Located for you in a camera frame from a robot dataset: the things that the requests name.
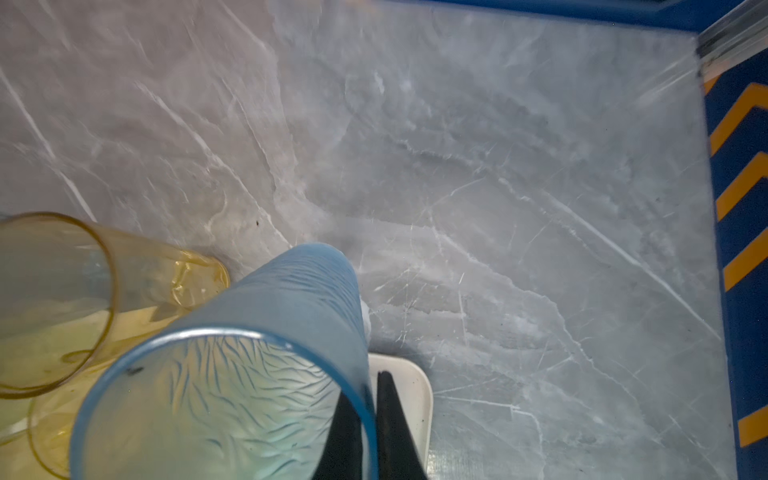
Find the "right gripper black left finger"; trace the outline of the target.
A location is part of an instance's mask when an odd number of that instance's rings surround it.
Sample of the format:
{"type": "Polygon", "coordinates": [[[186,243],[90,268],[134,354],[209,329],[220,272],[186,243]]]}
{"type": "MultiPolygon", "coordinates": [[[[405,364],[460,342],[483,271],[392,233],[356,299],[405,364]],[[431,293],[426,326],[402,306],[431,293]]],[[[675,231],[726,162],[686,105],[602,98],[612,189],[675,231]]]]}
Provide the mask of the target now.
{"type": "Polygon", "coordinates": [[[361,421],[351,402],[341,393],[312,479],[361,480],[362,459],[361,421]]]}

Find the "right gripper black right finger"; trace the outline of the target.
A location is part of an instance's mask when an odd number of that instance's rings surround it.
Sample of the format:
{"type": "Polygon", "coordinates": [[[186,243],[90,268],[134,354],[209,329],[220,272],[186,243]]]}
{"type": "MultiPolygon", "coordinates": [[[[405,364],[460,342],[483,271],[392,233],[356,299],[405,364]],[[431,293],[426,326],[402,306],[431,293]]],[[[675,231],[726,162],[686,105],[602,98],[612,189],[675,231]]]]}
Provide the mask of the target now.
{"type": "Polygon", "coordinates": [[[392,374],[377,376],[376,434],[381,480],[427,480],[392,374]]]}

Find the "tall blue glass back row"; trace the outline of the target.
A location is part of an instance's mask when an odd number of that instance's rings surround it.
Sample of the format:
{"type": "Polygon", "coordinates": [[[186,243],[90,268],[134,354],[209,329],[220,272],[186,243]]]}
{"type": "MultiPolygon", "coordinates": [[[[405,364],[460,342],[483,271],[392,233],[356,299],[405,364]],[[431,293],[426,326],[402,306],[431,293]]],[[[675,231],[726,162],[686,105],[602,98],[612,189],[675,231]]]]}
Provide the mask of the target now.
{"type": "Polygon", "coordinates": [[[309,479],[343,393],[378,475],[355,271],[296,246],[119,357],[87,394],[74,479],[309,479]]]}

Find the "short yellow glass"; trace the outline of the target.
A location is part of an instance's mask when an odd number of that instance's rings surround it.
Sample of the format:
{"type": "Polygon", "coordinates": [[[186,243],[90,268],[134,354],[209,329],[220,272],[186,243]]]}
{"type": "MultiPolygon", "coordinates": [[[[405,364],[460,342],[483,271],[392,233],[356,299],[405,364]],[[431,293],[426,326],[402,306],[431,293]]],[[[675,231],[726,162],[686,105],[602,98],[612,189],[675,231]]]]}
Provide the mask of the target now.
{"type": "Polygon", "coordinates": [[[27,438],[38,463],[60,479],[70,478],[69,445],[85,397],[114,360],[91,366],[57,389],[36,397],[28,415],[27,438]]]}

